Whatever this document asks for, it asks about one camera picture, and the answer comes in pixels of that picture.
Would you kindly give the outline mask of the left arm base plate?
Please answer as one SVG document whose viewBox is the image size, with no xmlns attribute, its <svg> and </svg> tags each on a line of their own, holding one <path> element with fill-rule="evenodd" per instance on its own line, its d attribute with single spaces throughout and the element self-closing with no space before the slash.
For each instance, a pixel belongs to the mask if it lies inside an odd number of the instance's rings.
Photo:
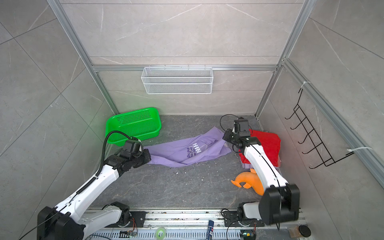
<svg viewBox="0 0 384 240">
<path fill-rule="evenodd" d="M 108 225 L 107 228 L 133 228 L 136 227 L 142 228 L 144 226 L 144 221 L 146 219 L 145 211 L 134 211 L 134 212 L 123 212 L 120 219 L 111 225 Z"/>
</svg>

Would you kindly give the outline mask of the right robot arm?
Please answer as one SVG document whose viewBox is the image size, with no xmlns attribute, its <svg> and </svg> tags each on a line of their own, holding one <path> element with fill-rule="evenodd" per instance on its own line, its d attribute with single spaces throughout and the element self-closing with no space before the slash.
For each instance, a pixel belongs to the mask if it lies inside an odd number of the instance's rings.
<svg viewBox="0 0 384 240">
<path fill-rule="evenodd" d="M 259 202 L 244 203 L 239 206 L 240 218 L 261 220 L 265 225 L 296 221 L 299 218 L 300 190 L 290 185 L 264 152 L 264 148 L 249 131 L 235 132 L 227 129 L 223 140 L 236 146 L 251 163 L 249 172 L 237 176 L 233 184 L 253 188 L 262 198 Z"/>
</svg>

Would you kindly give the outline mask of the purple t-shirt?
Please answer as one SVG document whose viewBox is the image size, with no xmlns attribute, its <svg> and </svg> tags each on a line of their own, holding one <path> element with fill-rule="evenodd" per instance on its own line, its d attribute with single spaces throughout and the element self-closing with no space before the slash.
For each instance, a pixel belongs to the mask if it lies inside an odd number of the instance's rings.
<svg viewBox="0 0 384 240">
<path fill-rule="evenodd" d="M 146 147 L 151 165 L 181 168 L 215 160 L 232 152 L 223 140 L 224 133 L 217 127 L 193 138 Z"/>
</svg>

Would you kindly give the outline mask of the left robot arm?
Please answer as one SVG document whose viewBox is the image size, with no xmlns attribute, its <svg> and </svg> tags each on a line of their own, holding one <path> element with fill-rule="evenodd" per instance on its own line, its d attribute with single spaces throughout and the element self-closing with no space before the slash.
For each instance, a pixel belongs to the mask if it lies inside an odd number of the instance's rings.
<svg viewBox="0 0 384 240">
<path fill-rule="evenodd" d="M 99 175 L 93 175 L 68 198 L 54 208 L 45 207 L 38 214 L 38 240 L 85 240 L 98 230 L 116 224 L 126 227 L 133 223 L 129 206 L 113 202 L 106 208 L 87 215 L 85 212 L 96 198 L 123 173 L 151 161 L 149 150 L 135 156 L 120 152 L 111 155 Z"/>
</svg>

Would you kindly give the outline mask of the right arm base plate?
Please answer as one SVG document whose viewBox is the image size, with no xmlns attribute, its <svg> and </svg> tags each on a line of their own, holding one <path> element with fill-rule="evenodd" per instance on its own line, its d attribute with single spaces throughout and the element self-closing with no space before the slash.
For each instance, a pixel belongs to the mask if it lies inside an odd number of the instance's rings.
<svg viewBox="0 0 384 240">
<path fill-rule="evenodd" d="M 228 209 L 221 210 L 221 216 L 224 219 L 226 227 L 264 227 L 265 224 L 257 219 L 239 219 L 237 211 L 229 211 Z"/>
</svg>

